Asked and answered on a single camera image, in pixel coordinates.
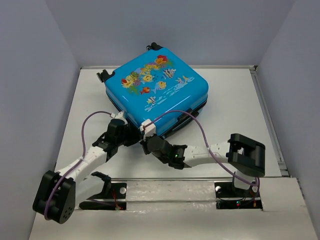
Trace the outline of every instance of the orange fish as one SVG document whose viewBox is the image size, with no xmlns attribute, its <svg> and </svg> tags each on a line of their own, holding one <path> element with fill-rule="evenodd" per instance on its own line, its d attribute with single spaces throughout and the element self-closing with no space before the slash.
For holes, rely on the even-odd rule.
<svg viewBox="0 0 320 240">
<path fill-rule="evenodd" d="M 142 88 L 142 91 L 140 91 L 140 93 L 141 93 L 141 95 L 142 95 L 143 93 L 145 93 L 145 94 L 150 93 L 150 87 L 145 86 L 144 88 Z"/>
</svg>

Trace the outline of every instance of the wall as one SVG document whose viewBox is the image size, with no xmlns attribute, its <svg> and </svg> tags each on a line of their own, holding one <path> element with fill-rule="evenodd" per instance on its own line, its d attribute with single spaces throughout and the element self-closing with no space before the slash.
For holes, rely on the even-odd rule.
<svg viewBox="0 0 320 240">
<path fill-rule="evenodd" d="M 320 1 L 297 0 L 258 67 L 290 173 L 320 237 Z"/>
<path fill-rule="evenodd" d="M 29 239 L 79 71 L 43 0 L 0 2 L 0 239 Z"/>
<path fill-rule="evenodd" d="M 46 0 L 81 66 L 158 42 L 190 65 L 257 65 L 295 0 Z"/>
</svg>

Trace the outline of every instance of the blue suitcase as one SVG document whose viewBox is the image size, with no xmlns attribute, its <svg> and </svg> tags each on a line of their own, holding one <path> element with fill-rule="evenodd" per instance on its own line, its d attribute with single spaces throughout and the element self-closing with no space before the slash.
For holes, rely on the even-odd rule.
<svg viewBox="0 0 320 240">
<path fill-rule="evenodd" d="M 147 52 L 108 74 L 97 73 L 106 94 L 138 130 L 170 110 L 198 116 L 208 98 L 208 83 L 165 47 L 153 42 Z M 173 112 L 155 123 L 156 134 L 166 138 L 191 122 L 186 114 Z"/>
</svg>

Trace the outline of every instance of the cable connector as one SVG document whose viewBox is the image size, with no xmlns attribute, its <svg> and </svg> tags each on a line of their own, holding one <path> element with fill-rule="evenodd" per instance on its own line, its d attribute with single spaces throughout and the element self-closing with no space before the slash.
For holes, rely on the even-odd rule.
<svg viewBox="0 0 320 240">
<path fill-rule="evenodd" d="M 150 119 L 147 119 L 143 123 L 141 123 L 140 131 L 144 132 L 143 141 L 146 141 L 147 138 L 152 137 L 153 135 L 156 134 L 156 125 L 154 123 L 152 124 L 150 123 L 151 123 Z"/>
</svg>

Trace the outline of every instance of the purple hose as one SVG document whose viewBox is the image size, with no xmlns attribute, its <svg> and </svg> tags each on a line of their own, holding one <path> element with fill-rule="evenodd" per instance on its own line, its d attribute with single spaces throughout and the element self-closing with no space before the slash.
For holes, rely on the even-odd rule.
<svg viewBox="0 0 320 240">
<path fill-rule="evenodd" d="M 144 126 L 144 129 L 148 126 L 150 126 L 151 124 L 154 124 L 156 121 L 158 121 L 159 119 L 161 119 L 164 115 L 166 114 L 170 114 L 170 113 L 183 113 L 183 114 L 187 114 L 189 117 L 191 117 L 195 122 L 196 124 L 198 124 L 201 132 L 202 132 L 202 136 L 203 136 L 203 140 L 204 140 L 204 144 L 205 146 L 209 149 L 209 153 L 211 155 L 211 157 L 213 157 L 213 159 L 216 161 L 217 164 L 219 164 L 225 171 L 227 171 L 230 175 L 232 175 L 233 177 L 239 179 L 240 181 L 250 185 L 250 186 L 253 186 L 253 187 L 259 187 L 259 180 L 257 180 L 257 177 L 255 178 L 255 184 L 245 180 L 244 178 L 240 177 L 240 176 L 237 176 L 236 174 L 234 174 L 232 171 L 230 171 L 227 167 L 225 167 L 214 155 L 214 153 L 211 151 L 210 149 L 210 146 L 208 144 L 208 141 L 207 141 L 207 137 L 206 137 L 206 134 L 205 134 L 205 131 L 204 131 L 204 128 L 201 126 L 200 122 L 198 121 L 198 119 L 196 119 L 193 115 L 191 115 L 190 113 L 186 112 L 186 111 L 182 111 L 182 110 L 171 110 L 171 111 L 167 111 L 163 114 L 161 114 L 160 116 L 158 116 L 155 120 L 151 121 L 150 123 L 148 123 L 147 125 Z"/>
<path fill-rule="evenodd" d="M 52 198 L 54 197 L 55 192 L 57 191 L 58 187 L 60 186 L 61 182 L 66 178 L 66 176 L 71 173 L 77 166 L 79 166 L 79 164 L 83 161 L 83 158 L 86 155 L 86 143 L 85 143 L 85 125 L 86 122 L 88 121 L 89 118 L 91 118 L 93 115 L 96 114 L 108 114 L 111 115 L 111 113 L 107 112 L 107 111 L 95 111 L 93 113 L 91 113 L 89 116 L 86 117 L 86 119 L 83 121 L 82 123 L 82 128 L 81 128 L 81 140 L 82 140 L 82 147 L 83 147 L 83 152 L 82 152 L 82 157 L 80 158 L 80 160 L 73 166 L 71 167 L 68 171 L 66 171 L 66 173 L 60 177 L 60 179 L 58 180 L 58 182 L 55 184 L 54 188 L 52 189 L 52 192 L 46 202 L 45 208 L 44 208 L 44 218 L 45 220 L 50 220 L 50 218 L 48 218 L 48 211 L 49 211 L 49 207 L 50 207 L 50 202 L 52 200 Z"/>
</svg>

